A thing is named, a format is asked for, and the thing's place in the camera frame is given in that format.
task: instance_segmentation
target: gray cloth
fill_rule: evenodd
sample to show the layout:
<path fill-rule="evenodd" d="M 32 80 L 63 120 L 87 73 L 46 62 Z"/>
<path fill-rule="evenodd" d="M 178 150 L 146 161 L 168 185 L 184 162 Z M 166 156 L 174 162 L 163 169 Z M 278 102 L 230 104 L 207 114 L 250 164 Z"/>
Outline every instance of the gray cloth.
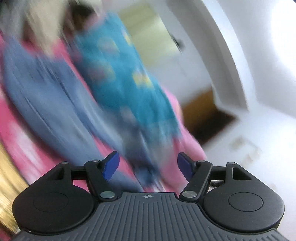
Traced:
<path fill-rule="evenodd" d="M 0 30 L 3 33 L 22 37 L 28 2 L 29 0 L 4 0 L 1 3 Z"/>

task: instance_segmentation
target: white wall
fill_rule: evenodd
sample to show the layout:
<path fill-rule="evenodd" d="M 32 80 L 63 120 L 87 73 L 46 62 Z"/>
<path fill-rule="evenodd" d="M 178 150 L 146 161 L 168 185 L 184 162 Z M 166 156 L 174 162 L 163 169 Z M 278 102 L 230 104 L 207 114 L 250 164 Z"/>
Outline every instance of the white wall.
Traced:
<path fill-rule="evenodd" d="M 243 48 L 258 100 L 296 117 L 296 3 L 218 1 Z"/>
<path fill-rule="evenodd" d="M 136 2 L 138 0 L 113 0 L 113 9 L 118 11 Z M 149 0 L 149 3 L 160 15 L 167 30 L 185 45 L 181 54 L 151 68 L 150 72 L 178 98 L 181 104 L 186 104 L 197 97 L 199 93 L 211 88 L 211 77 L 199 51 L 171 12 L 166 1 Z"/>

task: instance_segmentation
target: pink cloth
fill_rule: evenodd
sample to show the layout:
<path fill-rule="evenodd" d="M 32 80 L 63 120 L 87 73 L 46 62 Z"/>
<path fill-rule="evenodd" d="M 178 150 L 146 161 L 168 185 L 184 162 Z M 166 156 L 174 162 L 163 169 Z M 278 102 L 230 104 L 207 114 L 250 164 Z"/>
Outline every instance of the pink cloth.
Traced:
<path fill-rule="evenodd" d="M 0 49 L 2 49 L 4 45 L 5 43 L 0 36 Z M 24 46 L 31 51 L 32 54 L 36 53 L 36 49 L 32 46 L 25 44 Z M 88 89 L 86 83 L 74 68 L 67 50 L 61 41 L 56 44 L 54 54 L 56 58 L 64 58 L 66 60 L 69 66 L 80 78 L 85 88 Z M 166 192 L 174 191 L 178 195 L 187 184 L 186 179 L 177 166 L 178 153 L 185 152 L 193 160 L 204 160 L 206 156 L 199 143 L 190 135 L 182 124 L 181 109 L 177 99 L 167 91 L 166 94 L 177 118 L 179 119 L 181 138 L 174 141 L 174 152 L 168 153 L 168 159 L 170 159 L 171 162 L 161 170 L 162 182 Z M 8 100 L 2 85 L 0 85 L 0 113 L 0 138 L 2 144 L 10 154 L 15 166 L 19 169 L 20 173 L 29 184 L 32 184 L 62 161 L 53 150 L 32 134 L 23 118 Z M 96 143 L 102 155 L 107 156 L 112 152 L 112 149 L 103 144 L 99 139 L 96 139 Z M 120 158 L 119 170 L 132 178 L 135 178 L 132 168 L 122 157 Z M 85 181 L 74 181 L 74 184 L 87 190 Z M 145 191 L 153 192 L 155 190 L 147 189 Z"/>

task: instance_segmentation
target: teal cloth with yellow flowers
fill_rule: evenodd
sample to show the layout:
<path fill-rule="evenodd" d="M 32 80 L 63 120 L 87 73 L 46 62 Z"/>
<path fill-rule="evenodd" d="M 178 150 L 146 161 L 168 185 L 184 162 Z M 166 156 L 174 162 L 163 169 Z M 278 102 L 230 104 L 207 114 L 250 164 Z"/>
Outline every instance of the teal cloth with yellow flowers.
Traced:
<path fill-rule="evenodd" d="M 95 100 L 141 129 L 146 141 L 178 135 L 178 122 L 168 98 L 150 76 L 117 14 L 74 38 L 74 64 Z"/>

